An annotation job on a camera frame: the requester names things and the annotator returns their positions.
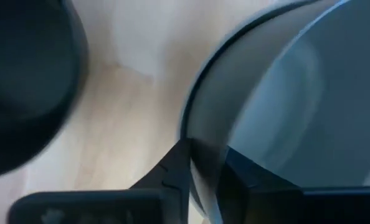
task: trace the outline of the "light wood surface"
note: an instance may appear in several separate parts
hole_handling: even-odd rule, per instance
[[[275,0],[73,0],[90,46],[90,74],[60,133],[0,177],[0,223],[23,195],[125,189],[176,141],[202,62],[240,21]],[[202,223],[190,209],[189,223]]]

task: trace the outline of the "black object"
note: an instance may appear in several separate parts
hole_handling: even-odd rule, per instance
[[[130,190],[24,197],[12,206],[9,223],[37,223],[43,217],[60,217],[61,224],[81,219],[187,223],[190,152],[195,144],[193,139],[177,142]],[[233,149],[227,152],[216,197],[224,224],[370,223],[369,187],[301,189]]]
[[[55,136],[86,69],[85,33],[70,1],[0,0],[0,174]]]

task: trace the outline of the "wooden floor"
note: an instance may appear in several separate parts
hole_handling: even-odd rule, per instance
[[[176,141],[203,61],[226,33],[275,0],[73,0],[90,45],[80,101],[45,151],[0,177],[12,202],[51,190],[125,189]],[[189,223],[202,223],[191,208]]]

